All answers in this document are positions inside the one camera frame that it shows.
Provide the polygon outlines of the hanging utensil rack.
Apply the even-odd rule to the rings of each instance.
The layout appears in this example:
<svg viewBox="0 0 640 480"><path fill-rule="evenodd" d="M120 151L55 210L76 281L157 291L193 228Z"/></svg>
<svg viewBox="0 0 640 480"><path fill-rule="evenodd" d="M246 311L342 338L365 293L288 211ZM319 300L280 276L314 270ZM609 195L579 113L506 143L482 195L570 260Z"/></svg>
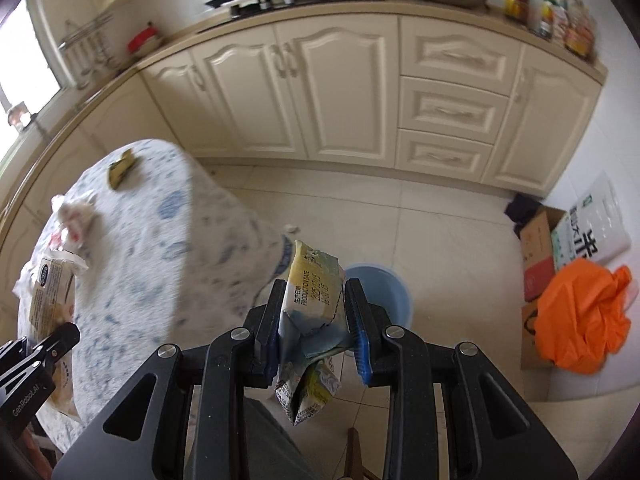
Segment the hanging utensil rack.
<svg viewBox="0 0 640 480"><path fill-rule="evenodd" d="M102 13L86 24L65 20L65 35L58 43L58 53L76 90L86 90L117 73L119 62L106 38L113 14Z"/></svg>

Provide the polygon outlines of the orange plastic bag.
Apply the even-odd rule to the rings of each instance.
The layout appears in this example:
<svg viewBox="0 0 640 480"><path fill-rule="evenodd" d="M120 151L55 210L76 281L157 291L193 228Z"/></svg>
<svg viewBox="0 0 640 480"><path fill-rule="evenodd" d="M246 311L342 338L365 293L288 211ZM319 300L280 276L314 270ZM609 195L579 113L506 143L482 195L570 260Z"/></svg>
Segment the orange plastic bag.
<svg viewBox="0 0 640 480"><path fill-rule="evenodd" d="M631 320L627 310L638 282L623 264L611 271L578 258L563 266L537 299L535 346L557 368L597 373L625 344Z"/></svg>

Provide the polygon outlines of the yellow snack wrapper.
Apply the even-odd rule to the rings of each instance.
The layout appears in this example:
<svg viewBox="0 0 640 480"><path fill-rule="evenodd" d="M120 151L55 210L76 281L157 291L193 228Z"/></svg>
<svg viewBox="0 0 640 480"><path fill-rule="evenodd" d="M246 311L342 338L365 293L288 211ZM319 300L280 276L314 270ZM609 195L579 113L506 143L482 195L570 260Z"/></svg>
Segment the yellow snack wrapper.
<svg viewBox="0 0 640 480"><path fill-rule="evenodd" d="M338 259L298 240L279 321L276 397L294 426L320 413L341 388L334 356L350 346L345 273Z"/></svg>

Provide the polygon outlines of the condiment bottles group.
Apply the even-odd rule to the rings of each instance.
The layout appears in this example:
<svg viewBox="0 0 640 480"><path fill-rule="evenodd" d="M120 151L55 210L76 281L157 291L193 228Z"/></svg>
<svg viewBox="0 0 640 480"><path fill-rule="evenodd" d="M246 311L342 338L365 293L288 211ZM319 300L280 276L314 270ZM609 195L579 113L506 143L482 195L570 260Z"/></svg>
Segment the condiment bottles group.
<svg viewBox="0 0 640 480"><path fill-rule="evenodd" d="M526 25L538 37L592 62L596 56L596 22L582 0L540 0L538 11L529 0L504 0L504 15Z"/></svg>

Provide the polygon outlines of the white rice bag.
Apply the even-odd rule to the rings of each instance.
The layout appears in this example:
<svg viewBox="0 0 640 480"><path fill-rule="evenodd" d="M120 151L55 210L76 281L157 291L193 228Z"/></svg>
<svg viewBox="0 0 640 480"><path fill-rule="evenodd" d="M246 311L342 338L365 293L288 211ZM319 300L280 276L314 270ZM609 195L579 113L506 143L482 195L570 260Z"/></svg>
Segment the white rice bag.
<svg viewBox="0 0 640 480"><path fill-rule="evenodd" d="M551 232L554 270L584 258L604 266L631 245L611 179L601 172Z"/></svg>

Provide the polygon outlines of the cream kitchen cabinet run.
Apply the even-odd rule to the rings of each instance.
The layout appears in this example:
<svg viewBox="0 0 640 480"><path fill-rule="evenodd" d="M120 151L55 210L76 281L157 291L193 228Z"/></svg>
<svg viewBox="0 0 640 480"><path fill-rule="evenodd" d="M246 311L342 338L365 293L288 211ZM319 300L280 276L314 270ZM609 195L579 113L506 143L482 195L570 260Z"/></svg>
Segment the cream kitchen cabinet run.
<svg viewBox="0 0 640 480"><path fill-rule="evenodd" d="M157 138L200 159L294 159L544 197L608 72L501 18L429 4L331 3L177 41L107 84L1 203L1 303L68 190L110 151Z"/></svg>

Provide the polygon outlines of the white cream food package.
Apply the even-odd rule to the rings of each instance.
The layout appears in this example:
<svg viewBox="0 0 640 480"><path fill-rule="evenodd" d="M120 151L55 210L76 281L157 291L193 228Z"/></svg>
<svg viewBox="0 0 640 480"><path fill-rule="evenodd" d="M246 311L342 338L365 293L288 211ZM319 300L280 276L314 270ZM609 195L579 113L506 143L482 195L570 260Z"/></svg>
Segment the white cream food package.
<svg viewBox="0 0 640 480"><path fill-rule="evenodd" d="M31 344L58 326L73 322L75 282L88 270L81 256L66 250L43 249L23 266L13 293L18 298L18 331Z"/></svg>

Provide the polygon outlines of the small gold snack packet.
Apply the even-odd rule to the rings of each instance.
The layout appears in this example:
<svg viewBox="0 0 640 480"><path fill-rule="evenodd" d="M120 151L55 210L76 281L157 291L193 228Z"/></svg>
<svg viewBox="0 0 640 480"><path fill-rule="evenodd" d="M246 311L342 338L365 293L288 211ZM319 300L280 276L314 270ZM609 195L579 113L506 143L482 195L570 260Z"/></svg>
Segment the small gold snack packet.
<svg viewBox="0 0 640 480"><path fill-rule="evenodd" d="M107 170L107 183L111 190L119 188L119 185L122 184L130 170L134 168L136 162L136 155L131 148L128 148L128 150L120 154L119 159L111 163Z"/></svg>

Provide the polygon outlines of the blue plastic trash bucket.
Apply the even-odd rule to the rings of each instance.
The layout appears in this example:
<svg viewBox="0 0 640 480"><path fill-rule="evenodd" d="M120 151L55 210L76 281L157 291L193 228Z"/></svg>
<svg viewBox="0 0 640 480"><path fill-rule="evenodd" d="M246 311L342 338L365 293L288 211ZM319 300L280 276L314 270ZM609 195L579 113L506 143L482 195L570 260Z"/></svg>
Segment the blue plastic trash bucket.
<svg viewBox="0 0 640 480"><path fill-rule="evenodd" d="M358 263L348 266L345 278L356 278L370 304L383 307L395 325L410 328L413 306L405 282L386 266Z"/></svg>

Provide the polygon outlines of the white red plastic bag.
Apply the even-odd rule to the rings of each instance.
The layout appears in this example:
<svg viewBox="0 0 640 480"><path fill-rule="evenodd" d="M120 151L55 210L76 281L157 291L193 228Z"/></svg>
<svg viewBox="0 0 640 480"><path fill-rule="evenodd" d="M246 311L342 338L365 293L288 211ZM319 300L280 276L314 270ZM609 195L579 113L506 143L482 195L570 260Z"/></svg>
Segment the white red plastic bag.
<svg viewBox="0 0 640 480"><path fill-rule="evenodd" d="M51 206L55 230L50 237L49 247L52 250L78 252L85 244L96 215L96 193L85 193L74 200L65 195L55 195Z"/></svg>

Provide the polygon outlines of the blue patterned white tablecloth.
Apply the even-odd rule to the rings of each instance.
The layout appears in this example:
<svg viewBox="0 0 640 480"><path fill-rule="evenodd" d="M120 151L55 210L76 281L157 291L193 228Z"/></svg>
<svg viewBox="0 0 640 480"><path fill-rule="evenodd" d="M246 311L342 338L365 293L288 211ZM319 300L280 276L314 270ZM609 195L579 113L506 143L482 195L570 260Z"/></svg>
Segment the blue patterned white tablecloth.
<svg viewBox="0 0 640 480"><path fill-rule="evenodd" d="M136 163L118 188L107 182L109 154L67 192L92 197L96 213L75 281L76 413L47 403L37 415L61 451L156 348L198 347L239 326L292 259L292 242L182 148L148 139L129 151Z"/></svg>

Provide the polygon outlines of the kitchen window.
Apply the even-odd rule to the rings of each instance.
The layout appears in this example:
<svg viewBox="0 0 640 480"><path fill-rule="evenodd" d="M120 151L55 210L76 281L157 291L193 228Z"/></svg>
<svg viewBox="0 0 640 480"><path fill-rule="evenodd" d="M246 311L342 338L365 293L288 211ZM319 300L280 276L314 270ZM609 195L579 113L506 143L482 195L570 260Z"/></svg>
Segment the kitchen window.
<svg viewBox="0 0 640 480"><path fill-rule="evenodd" d="M40 112L61 90L38 40L27 0L22 0L1 25L1 157L9 153L30 116ZM12 108L26 105L27 117L9 122Z"/></svg>

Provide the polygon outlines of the dark cloth on floor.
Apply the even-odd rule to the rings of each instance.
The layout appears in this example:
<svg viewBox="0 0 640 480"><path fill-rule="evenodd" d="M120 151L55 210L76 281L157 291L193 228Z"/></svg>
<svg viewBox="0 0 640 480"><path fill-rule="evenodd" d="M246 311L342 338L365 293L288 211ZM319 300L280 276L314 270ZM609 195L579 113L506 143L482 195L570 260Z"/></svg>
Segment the dark cloth on floor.
<svg viewBox="0 0 640 480"><path fill-rule="evenodd" d="M513 232L517 237L521 237L521 230L526 227L530 220L535 218L541 206L542 203L538 202L538 200L521 193L516 194L514 199L506 205L504 214L513 223Z"/></svg>

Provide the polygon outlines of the red pot with bowl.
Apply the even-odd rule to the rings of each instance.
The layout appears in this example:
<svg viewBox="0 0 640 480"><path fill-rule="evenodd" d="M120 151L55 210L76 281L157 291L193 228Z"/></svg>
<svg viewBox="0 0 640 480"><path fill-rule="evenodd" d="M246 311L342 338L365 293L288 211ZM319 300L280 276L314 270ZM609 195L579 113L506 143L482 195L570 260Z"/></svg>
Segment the red pot with bowl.
<svg viewBox="0 0 640 480"><path fill-rule="evenodd" d="M145 28L128 42L127 51L135 58L144 58L157 50L163 42L163 34L152 22L147 22Z"/></svg>

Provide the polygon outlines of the brown cardboard box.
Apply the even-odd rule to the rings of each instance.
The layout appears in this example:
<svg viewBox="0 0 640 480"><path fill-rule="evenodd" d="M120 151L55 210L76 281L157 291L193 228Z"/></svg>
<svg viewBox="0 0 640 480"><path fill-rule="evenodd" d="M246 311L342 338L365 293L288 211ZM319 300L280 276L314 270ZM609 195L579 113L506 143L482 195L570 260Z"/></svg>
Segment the brown cardboard box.
<svg viewBox="0 0 640 480"><path fill-rule="evenodd" d="M522 370L552 367L549 361L541 359L536 349L535 322L537 300L555 274L551 234L564 214L564 210L540 206L533 219L520 232L525 299L521 307Z"/></svg>

